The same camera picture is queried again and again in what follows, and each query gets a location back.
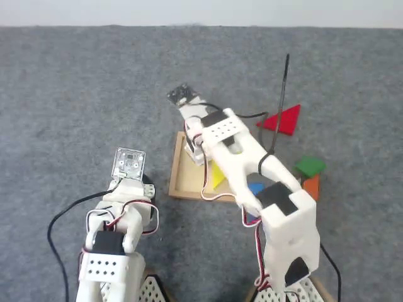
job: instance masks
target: red triangle block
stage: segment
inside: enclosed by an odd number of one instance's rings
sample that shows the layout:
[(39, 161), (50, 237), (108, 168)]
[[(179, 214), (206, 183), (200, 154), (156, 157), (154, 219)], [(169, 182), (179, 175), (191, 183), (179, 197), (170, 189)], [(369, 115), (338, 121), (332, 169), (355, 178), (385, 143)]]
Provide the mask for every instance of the red triangle block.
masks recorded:
[[(293, 135), (295, 127), (297, 126), (300, 108), (301, 105), (296, 105), (284, 110), (281, 113), (280, 127), (278, 129), (279, 132), (287, 135)], [(263, 128), (275, 131), (277, 126), (277, 116), (278, 115), (273, 115), (265, 120), (263, 123)]]

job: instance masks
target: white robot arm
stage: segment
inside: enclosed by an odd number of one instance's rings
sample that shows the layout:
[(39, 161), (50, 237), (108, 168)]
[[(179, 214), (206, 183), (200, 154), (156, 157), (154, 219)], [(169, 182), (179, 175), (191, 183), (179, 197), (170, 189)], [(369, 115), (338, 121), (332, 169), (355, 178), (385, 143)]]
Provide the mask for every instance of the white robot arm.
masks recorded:
[[(129, 302), (139, 297), (145, 261), (135, 248), (142, 234), (158, 227), (158, 209), (152, 202), (155, 188), (143, 176), (144, 162), (144, 152), (116, 151), (110, 183), (115, 189), (87, 214), (77, 302)], [(157, 226), (145, 231), (152, 208)]]
[[(263, 225), (264, 267), (259, 268), (261, 275), (255, 285), (260, 290), (271, 287), (284, 292), (308, 277), (319, 265), (315, 201), (274, 155), (268, 155), (231, 109), (195, 118), (201, 110), (196, 112), (192, 108), (201, 106), (200, 98), (187, 85), (174, 92), (168, 97), (179, 106), (185, 119), (186, 150), (192, 159), (196, 164), (203, 163), (196, 154), (198, 148), (205, 152), (206, 160), (213, 159), (227, 178), (242, 212), (246, 210), (257, 217), (254, 224), (257, 233), (259, 224)], [(247, 175), (255, 172), (275, 181), (257, 196), (246, 181)]]

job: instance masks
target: colored block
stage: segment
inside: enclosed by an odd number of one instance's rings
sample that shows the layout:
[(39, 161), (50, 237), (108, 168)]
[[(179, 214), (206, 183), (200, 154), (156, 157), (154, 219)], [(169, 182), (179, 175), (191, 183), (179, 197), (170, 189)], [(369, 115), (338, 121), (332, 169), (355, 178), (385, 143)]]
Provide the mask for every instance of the colored block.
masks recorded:
[[(259, 193), (260, 191), (262, 191), (264, 189), (264, 184), (260, 183), (260, 182), (251, 182), (250, 184), (247, 184), (247, 187), (249, 188), (249, 190), (251, 190), (251, 192), (254, 195), (257, 195), (257, 193)], [(253, 215), (250, 215), (249, 213), (246, 213), (246, 220), (247, 221), (252, 221), (255, 220), (256, 217)]]
[(305, 176), (312, 178), (326, 168), (326, 164), (316, 157), (304, 156), (297, 162), (295, 168)]
[[(297, 127), (297, 121), (298, 121), (298, 116), (300, 114), (300, 108), (301, 105), (296, 105), (294, 107), (288, 108), (287, 110), (284, 110), (281, 112), (281, 120), (280, 120), (280, 127), (278, 128), (278, 131), (280, 133), (284, 133), (287, 135), (293, 135), (295, 128)], [(269, 129), (269, 130), (276, 130), (277, 127), (277, 119), (278, 115), (273, 115), (266, 119), (263, 123), (263, 128), (264, 129)]]
[(309, 178), (304, 181), (302, 185), (303, 189), (309, 193), (316, 201), (319, 199), (319, 174), (316, 174), (313, 178)]
[(261, 184), (260, 182), (251, 182), (250, 184), (247, 184), (247, 186), (254, 195), (264, 189), (264, 184)]
[(224, 181), (225, 176), (214, 160), (212, 160), (212, 174), (213, 174), (213, 189), (215, 189), (221, 182)]

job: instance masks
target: orange block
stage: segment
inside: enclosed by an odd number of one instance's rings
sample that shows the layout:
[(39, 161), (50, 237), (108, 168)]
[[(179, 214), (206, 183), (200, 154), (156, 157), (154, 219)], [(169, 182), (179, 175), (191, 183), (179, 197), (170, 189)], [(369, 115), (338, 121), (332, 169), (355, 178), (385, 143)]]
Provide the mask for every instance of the orange block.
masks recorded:
[(319, 174), (304, 181), (302, 187), (317, 201), (319, 199)]

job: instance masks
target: green block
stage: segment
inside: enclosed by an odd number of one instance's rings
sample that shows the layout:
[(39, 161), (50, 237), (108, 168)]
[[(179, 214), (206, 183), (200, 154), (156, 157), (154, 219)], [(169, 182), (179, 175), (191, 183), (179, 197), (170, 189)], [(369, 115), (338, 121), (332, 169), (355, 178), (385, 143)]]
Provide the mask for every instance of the green block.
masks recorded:
[(295, 168), (305, 176), (311, 178), (322, 172), (326, 168), (326, 164), (316, 157), (304, 156), (297, 162)]

